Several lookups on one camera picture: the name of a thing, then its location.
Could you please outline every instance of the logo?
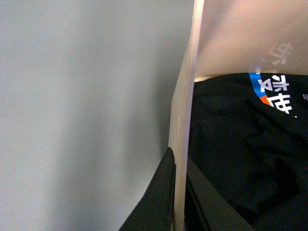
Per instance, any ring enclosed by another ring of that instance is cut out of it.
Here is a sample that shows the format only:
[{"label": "logo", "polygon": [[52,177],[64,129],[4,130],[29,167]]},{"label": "logo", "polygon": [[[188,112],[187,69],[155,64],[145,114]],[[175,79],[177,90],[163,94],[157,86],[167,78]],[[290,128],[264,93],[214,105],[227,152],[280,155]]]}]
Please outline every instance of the logo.
[{"label": "logo", "polygon": [[290,42],[274,44],[270,49],[269,54],[273,57],[276,57],[278,60],[272,62],[272,64],[285,64],[286,59],[290,57],[292,50],[293,47],[291,46]]},{"label": "logo", "polygon": [[[283,111],[287,114],[290,114],[292,107],[290,104],[290,95],[283,94],[281,92],[287,91],[289,84],[285,80],[285,75],[281,77],[273,75],[271,78],[263,81],[260,73],[249,73],[251,83],[254,87],[254,91],[259,99],[272,107],[277,108],[280,111]],[[280,92],[276,96],[268,97],[265,93],[265,90]],[[304,99],[308,101],[308,95],[303,95]]]}]

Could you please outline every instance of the blue stripe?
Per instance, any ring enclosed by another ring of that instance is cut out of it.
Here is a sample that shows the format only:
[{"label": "blue stripe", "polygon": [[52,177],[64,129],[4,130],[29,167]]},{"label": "blue stripe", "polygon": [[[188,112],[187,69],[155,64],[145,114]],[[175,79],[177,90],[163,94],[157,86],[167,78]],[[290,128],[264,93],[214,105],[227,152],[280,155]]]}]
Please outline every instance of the blue stripe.
[{"label": "blue stripe", "polygon": [[249,75],[250,75],[252,86],[254,87],[254,90],[255,90],[255,93],[257,94],[257,96],[259,98],[266,96],[265,92],[261,92],[261,86],[258,83],[259,79],[262,80],[261,75],[257,74],[257,73],[249,73]]}]

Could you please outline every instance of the white wall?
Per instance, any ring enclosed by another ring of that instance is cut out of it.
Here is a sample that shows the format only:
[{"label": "white wall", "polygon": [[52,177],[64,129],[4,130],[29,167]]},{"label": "white wall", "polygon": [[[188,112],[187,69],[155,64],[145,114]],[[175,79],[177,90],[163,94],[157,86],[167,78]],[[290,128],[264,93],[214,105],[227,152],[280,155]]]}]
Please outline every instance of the white wall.
[{"label": "white wall", "polygon": [[167,148],[193,0],[0,2],[0,230],[113,231]]}]

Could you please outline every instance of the orange stripe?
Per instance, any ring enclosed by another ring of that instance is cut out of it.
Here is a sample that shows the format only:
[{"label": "orange stripe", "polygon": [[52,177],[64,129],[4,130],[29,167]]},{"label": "orange stripe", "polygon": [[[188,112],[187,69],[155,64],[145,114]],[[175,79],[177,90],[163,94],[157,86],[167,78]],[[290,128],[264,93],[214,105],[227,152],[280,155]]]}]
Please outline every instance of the orange stripe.
[{"label": "orange stripe", "polygon": [[268,96],[267,96],[267,95],[262,96],[262,97],[260,98],[260,100],[261,100],[263,103],[265,103],[265,104],[267,104],[267,105],[270,105],[270,103],[269,103],[269,101],[268,101]]}]

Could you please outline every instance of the black fabric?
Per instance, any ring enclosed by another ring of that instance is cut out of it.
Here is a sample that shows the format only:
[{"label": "black fabric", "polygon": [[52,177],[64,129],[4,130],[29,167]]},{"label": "black fabric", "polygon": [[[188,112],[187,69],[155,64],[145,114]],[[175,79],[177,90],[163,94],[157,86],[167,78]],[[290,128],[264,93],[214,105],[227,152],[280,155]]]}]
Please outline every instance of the black fabric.
[{"label": "black fabric", "polygon": [[[283,106],[277,101],[274,107],[264,104],[249,74],[196,83],[189,141],[189,157],[243,218],[251,224],[268,222],[268,230],[281,231],[297,226],[282,229],[289,226],[269,222],[281,213],[278,206],[291,203],[308,219],[302,206],[308,195],[308,78],[284,76],[289,84],[285,89],[265,89],[263,94],[269,99],[289,95],[289,114],[278,109]],[[277,84],[273,74],[261,77],[273,87]]]},{"label": "black fabric", "polygon": [[188,157],[185,195],[186,231],[252,231]]},{"label": "black fabric", "polygon": [[161,160],[144,196],[120,231],[170,231],[175,189],[174,155],[171,148]]},{"label": "black fabric", "polygon": [[291,200],[261,214],[255,221],[257,230],[308,230],[308,200],[304,196],[296,196]]}]

